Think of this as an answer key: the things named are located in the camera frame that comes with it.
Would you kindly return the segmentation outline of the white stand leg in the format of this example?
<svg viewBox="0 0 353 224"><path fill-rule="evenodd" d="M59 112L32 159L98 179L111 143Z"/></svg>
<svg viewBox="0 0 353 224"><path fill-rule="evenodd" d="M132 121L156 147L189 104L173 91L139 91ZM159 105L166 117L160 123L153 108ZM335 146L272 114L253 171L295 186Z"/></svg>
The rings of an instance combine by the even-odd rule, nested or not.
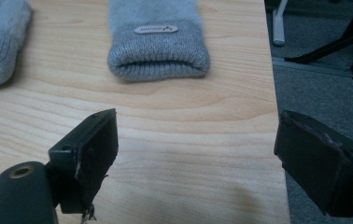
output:
<svg viewBox="0 0 353 224"><path fill-rule="evenodd" d="M272 42L277 47L282 47L285 44L284 31L284 11L289 0L280 0L279 5L273 10L273 34Z"/></svg>

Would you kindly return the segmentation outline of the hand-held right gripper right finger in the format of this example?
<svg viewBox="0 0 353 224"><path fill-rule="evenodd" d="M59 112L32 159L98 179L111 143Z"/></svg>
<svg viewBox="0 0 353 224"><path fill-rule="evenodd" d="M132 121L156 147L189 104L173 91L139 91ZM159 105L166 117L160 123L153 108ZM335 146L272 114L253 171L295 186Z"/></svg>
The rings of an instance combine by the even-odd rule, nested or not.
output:
<svg viewBox="0 0 353 224"><path fill-rule="evenodd" d="M353 140L285 110L279 116L274 153L322 213L353 217Z"/></svg>

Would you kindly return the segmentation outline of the grey sock with label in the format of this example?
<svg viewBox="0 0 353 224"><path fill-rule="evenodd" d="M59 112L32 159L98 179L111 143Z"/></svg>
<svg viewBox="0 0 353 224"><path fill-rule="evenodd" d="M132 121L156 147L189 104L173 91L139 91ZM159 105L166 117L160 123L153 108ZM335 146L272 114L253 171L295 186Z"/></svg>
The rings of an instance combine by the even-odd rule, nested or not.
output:
<svg viewBox="0 0 353 224"><path fill-rule="evenodd" d="M202 77L210 68L196 0L108 0L107 64L128 81Z"/></svg>

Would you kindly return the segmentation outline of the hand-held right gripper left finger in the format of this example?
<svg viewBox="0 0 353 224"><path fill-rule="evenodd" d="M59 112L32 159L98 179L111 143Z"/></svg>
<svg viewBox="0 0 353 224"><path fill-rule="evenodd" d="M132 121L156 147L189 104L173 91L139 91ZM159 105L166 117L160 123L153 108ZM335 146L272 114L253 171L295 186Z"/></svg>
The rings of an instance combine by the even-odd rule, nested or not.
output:
<svg viewBox="0 0 353 224"><path fill-rule="evenodd" d="M94 218L93 200L119 151L114 109L85 118L49 150L47 176L51 199L64 214Z"/></svg>

